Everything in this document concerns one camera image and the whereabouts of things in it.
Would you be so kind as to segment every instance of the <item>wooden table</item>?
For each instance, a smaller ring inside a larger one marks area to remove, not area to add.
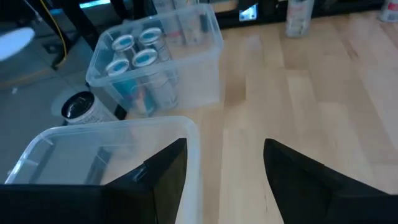
[[[398,24],[375,12],[223,30],[225,100],[173,111],[201,131],[203,223],[283,223],[266,180],[265,138],[398,193]]]

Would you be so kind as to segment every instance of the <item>black lid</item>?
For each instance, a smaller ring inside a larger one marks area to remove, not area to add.
[[[73,119],[86,113],[94,103],[94,94],[83,91],[73,95],[62,106],[61,114],[64,118]]]

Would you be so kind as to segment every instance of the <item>yellow cable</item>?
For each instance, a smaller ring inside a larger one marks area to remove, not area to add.
[[[63,59],[62,59],[62,61],[60,61],[60,63],[58,63],[58,64],[56,65],[56,67],[58,67],[59,65],[61,65],[61,64],[67,59],[67,45],[65,44],[65,41],[64,41],[64,39],[63,39],[61,30],[60,30],[60,28],[59,28],[57,22],[55,22],[55,19],[52,17],[52,15],[51,15],[49,9],[47,9],[47,6],[45,6],[43,0],[40,0],[40,2],[42,3],[42,5],[43,5],[45,11],[49,14],[49,16],[50,16],[52,22],[54,23],[55,27],[57,28],[57,31],[58,31],[58,33],[60,34],[60,37],[61,37],[61,40],[62,40],[62,45],[63,45]]]
[[[60,65],[67,59],[67,45],[65,44],[65,40],[63,39],[61,30],[60,30],[60,28],[59,28],[57,22],[55,22],[55,19],[52,17],[52,15],[51,15],[49,9],[47,9],[47,7],[45,6],[43,0],[40,0],[40,2],[42,3],[42,5],[43,5],[45,11],[49,14],[49,16],[50,16],[52,22],[54,23],[55,27],[57,28],[57,31],[58,31],[58,33],[60,34],[60,37],[61,37],[61,40],[62,40],[62,45],[63,45],[63,58],[62,58],[62,60],[61,60],[58,64],[56,64],[56,67],[58,67],[58,66],[60,66]],[[40,73],[42,73],[42,72],[44,72],[44,71],[46,71],[46,70],[48,70],[48,68],[39,70],[38,72],[34,72],[34,73],[30,74],[30,75],[24,76],[24,77],[22,77],[22,78],[18,78],[18,79],[16,79],[16,80],[12,80],[12,81],[5,82],[5,83],[0,83],[0,88],[5,87],[5,86],[9,86],[9,85],[12,85],[12,84],[15,84],[15,83],[20,82],[20,81],[23,81],[23,80],[25,80],[25,79],[27,79],[27,78],[33,77],[33,76],[35,76],[35,75],[38,75],[38,74],[40,74]]]

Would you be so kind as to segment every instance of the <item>plastic storage container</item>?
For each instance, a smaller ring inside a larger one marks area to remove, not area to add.
[[[187,139],[187,173],[176,223],[201,224],[197,126],[183,116],[50,128],[28,145],[6,184],[107,184],[178,138]]]
[[[167,33],[171,25],[178,25],[180,34],[185,39],[194,41],[176,42],[173,38],[175,34]],[[115,45],[112,43],[121,35],[134,36],[134,51],[147,48],[140,44],[139,36],[142,31],[153,27],[161,29],[170,60],[159,60],[159,63],[146,67],[134,67],[131,62],[131,55],[134,54],[128,52],[121,57],[113,50]],[[91,59],[86,80],[91,86],[104,88],[125,110],[136,109],[142,114],[142,105],[151,108],[152,103],[145,99],[147,95],[154,98],[157,111],[170,109],[159,105],[160,101],[170,98],[167,88],[158,94],[148,90],[154,82],[147,76],[154,73],[175,74],[174,77],[168,76],[170,83],[173,83],[175,77],[178,80],[173,85],[175,93],[171,93],[177,96],[177,103],[172,108],[193,108],[221,100],[224,85],[220,83],[218,75],[218,59],[222,48],[223,39],[212,7],[197,4],[115,26],[103,32]],[[125,59],[129,62],[126,71]],[[109,76],[107,66],[115,60],[121,64],[112,64],[111,69],[116,75]],[[148,91],[138,91],[140,86]]]

